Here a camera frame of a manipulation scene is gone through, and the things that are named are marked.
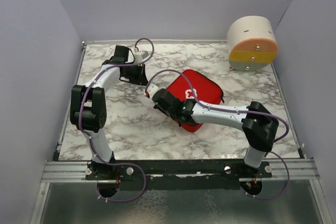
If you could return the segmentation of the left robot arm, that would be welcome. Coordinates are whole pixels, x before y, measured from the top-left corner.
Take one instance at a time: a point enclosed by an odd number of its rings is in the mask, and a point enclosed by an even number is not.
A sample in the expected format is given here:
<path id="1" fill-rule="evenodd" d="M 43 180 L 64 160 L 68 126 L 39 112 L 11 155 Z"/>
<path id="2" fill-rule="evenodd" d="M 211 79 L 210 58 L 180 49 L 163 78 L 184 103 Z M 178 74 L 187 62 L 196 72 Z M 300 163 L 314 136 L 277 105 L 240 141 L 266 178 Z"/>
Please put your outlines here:
<path id="1" fill-rule="evenodd" d="M 117 45 L 114 55 L 105 60 L 98 73 L 84 85 L 71 89 L 70 122 L 85 136 L 92 154 L 91 161 L 99 164 L 98 173 L 104 179 L 115 175 L 114 153 L 108 145 L 104 126 L 107 120 L 106 92 L 118 81 L 146 86 L 145 63 L 152 52 Z"/>

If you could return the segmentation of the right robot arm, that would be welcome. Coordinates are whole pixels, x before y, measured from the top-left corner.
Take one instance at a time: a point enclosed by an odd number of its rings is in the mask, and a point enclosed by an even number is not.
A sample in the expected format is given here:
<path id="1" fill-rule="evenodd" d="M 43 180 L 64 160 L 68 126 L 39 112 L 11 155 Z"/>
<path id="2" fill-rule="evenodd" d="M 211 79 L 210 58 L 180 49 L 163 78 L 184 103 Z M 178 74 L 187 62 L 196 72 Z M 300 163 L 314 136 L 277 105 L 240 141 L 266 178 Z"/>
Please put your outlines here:
<path id="1" fill-rule="evenodd" d="M 241 171 L 246 177 L 254 177 L 266 153 L 272 150 L 278 130 L 278 119 L 261 103 L 251 102 L 248 106 L 225 106 L 206 103 L 197 99 L 181 101 L 168 90 L 150 85 L 145 95 L 154 107 L 177 122 L 179 126 L 216 124 L 244 132 L 249 147 Z"/>

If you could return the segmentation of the red black medicine case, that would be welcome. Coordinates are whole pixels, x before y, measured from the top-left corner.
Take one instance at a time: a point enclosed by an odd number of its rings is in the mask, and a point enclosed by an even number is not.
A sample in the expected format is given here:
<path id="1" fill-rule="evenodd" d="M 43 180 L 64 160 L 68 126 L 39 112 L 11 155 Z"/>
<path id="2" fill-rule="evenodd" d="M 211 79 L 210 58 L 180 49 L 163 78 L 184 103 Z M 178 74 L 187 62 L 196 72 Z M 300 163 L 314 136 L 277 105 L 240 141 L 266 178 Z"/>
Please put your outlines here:
<path id="1" fill-rule="evenodd" d="M 194 93 L 200 101 L 220 104 L 224 102 L 224 93 L 221 87 L 201 74 L 200 72 L 188 69 L 182 72 L 190 81 Z M 175 96 L 180 102 L 177 103 L 177 115 L 182 115 L 182 107 L 186 99 L 194 99 L 192 89 L 182 76 L 178 76 L 166 89 L 169 93 Z"/>

